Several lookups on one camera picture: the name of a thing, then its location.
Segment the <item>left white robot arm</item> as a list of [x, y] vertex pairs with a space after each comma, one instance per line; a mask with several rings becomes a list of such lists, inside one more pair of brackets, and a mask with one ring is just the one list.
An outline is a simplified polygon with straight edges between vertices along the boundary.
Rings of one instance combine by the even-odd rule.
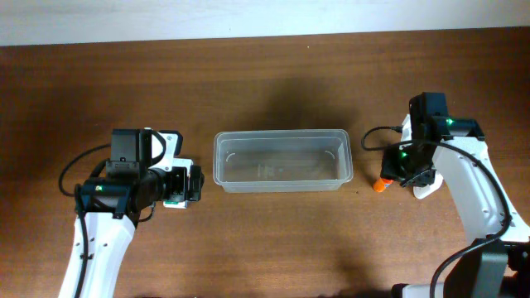
[[60, 297], [112, 297], [119, 270], [137, 226], [150, 220], [158, 202], [184, 209], [201, 198], [205, 176], [199, 166], [152, 167], [134, 174], [100, 174], [101, 161], [76, 185], [75, 235]]

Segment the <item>clear plastic container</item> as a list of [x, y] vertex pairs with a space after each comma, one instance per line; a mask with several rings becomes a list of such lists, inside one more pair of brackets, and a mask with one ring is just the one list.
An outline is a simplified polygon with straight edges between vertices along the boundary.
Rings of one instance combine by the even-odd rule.
[[354, 177], [342, 129], [220, 132], [213, 179], [227, 193], [333, 191]]

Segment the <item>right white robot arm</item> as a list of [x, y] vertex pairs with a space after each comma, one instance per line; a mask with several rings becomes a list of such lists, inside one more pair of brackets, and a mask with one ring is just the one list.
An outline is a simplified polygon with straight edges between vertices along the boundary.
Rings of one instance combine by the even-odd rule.
[[383, 149], [381, 176], [424, 199], [446, 184], [467, 247], [448, 257], [427, 285], [397, 284], [393, 297], [527, 297], [529, 226], [509, 200], [473, 119], [412, 116], [399, 143]]

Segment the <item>orange glue stick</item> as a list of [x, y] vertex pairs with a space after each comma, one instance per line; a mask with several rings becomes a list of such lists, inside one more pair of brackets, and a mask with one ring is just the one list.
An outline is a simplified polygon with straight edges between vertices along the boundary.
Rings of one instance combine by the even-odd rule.
[[373, 183], [373, 190], [378, 192], [378, 193], [381, 193], [381, 192], [385, 191], [392, 183], [393, 183], [393, 180], [384, 179], [384, 178], [378, 178]]

